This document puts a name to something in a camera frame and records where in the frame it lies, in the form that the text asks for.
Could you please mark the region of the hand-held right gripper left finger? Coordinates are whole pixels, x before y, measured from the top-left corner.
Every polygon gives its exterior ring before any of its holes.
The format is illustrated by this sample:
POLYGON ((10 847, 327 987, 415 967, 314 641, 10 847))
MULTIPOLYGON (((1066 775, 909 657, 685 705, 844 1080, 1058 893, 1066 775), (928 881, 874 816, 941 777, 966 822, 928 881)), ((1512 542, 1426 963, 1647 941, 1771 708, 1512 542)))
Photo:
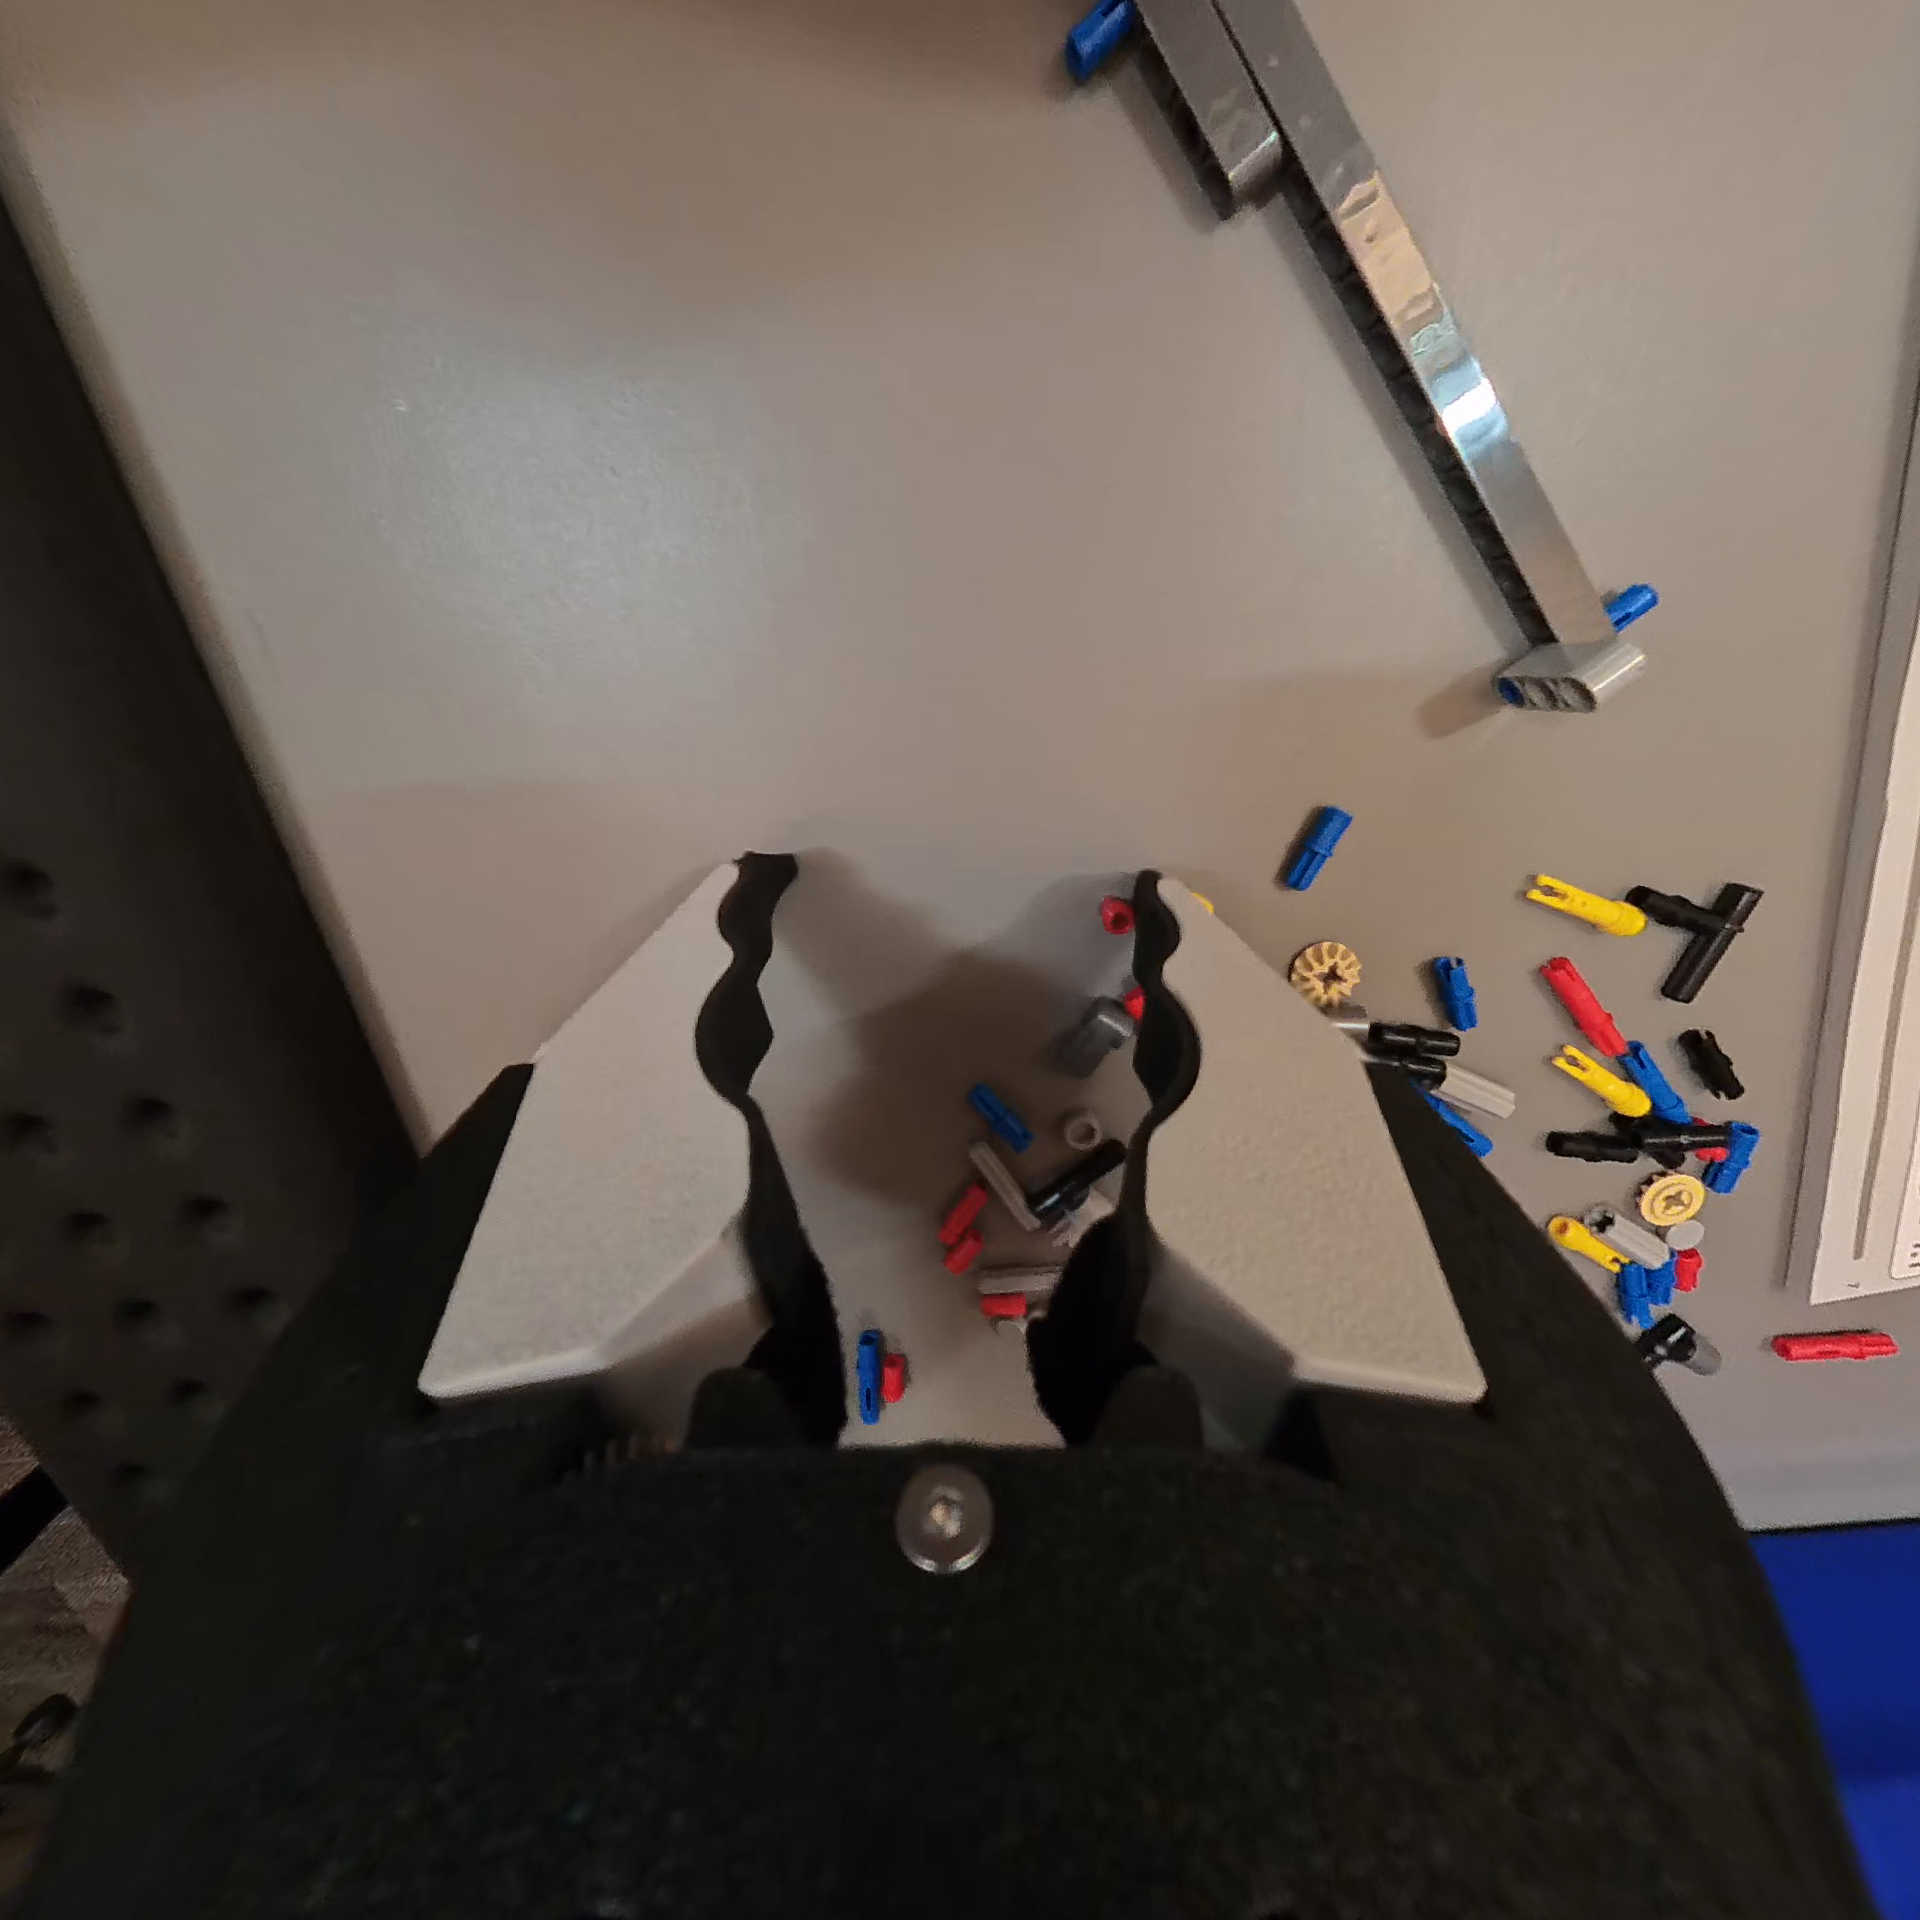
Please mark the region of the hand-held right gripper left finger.
POLYGON ((845 1337, 755 1094, 788 852, 701 878, 539 1047, 415 1377, 464 1406, 582 1387, 663 1447, 719 1376, 832 1448, 845 1337))

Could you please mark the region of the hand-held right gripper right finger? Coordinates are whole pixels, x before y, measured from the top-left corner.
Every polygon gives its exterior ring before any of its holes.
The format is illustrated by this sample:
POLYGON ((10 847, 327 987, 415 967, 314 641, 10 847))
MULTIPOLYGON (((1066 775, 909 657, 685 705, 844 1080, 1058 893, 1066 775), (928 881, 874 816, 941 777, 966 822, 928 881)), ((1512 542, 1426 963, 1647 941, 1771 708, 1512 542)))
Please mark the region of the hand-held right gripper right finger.
POLYGON ((1140 871, 1134 1069, 1143 1116, 1112 1212, 1027 1339, 1069 1447, 1130 1376, 1181 1424, 1262 1448, 1302 1389, 1472 1407, 1486 1374, 1359 1049, 1197 893, 1140 871))

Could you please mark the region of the long grey lego beam assembly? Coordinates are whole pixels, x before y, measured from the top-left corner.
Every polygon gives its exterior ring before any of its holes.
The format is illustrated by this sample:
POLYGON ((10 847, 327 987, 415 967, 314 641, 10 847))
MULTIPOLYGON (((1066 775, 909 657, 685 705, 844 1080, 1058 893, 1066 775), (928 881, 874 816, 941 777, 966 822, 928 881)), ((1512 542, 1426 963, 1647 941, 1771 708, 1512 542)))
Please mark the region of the long grey lego beam assembly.
POLYGON ((1646 655, 1660 597, 1605 593, 1528 459, 1402 199, 1291 1, 1087 4, 1062 39, 1074 84, 1131 45, 1163 76, 1218 208, 1282 197, 1525 640, 1504 705, 1595 712, 1646 655))

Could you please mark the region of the open instruction booklet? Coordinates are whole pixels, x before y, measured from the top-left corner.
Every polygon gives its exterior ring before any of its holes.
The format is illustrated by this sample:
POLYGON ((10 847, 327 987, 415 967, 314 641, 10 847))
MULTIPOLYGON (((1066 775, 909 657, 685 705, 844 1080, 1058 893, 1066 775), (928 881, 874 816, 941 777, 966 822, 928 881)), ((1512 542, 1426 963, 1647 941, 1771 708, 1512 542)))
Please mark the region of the open instruction booklet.
POLYGON ((1892 542, 1814 1044, 1789 1271, 1813 1305, 1917 1285, 1917 525, 1892 542))

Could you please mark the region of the blue plastic bin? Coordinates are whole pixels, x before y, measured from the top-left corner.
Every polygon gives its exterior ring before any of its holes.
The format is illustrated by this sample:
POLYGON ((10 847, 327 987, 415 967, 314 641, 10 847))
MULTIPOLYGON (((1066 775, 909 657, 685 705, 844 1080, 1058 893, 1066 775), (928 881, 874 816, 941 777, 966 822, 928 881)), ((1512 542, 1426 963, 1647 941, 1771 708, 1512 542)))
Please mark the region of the blue plastic bin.
POLYGON ((1752 1534, 1885 1918, 1917 1916, 1917 1521, 1752 1534))

